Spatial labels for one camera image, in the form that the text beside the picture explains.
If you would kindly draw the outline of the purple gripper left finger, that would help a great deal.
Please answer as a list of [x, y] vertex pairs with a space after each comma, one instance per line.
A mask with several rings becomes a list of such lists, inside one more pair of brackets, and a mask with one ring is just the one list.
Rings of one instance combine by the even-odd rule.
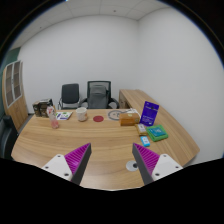
[[42, 169], [79, 185], [91, 153], [91, 144], [87, 143], [66, 155], [57, 154]]

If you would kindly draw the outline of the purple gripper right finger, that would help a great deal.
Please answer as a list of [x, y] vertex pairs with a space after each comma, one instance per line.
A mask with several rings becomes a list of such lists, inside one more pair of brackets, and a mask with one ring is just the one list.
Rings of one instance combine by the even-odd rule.
[[132, 153], [145, 185], [182, 169], [168, 154], [159, 155], [137, 143], [133, 144]]

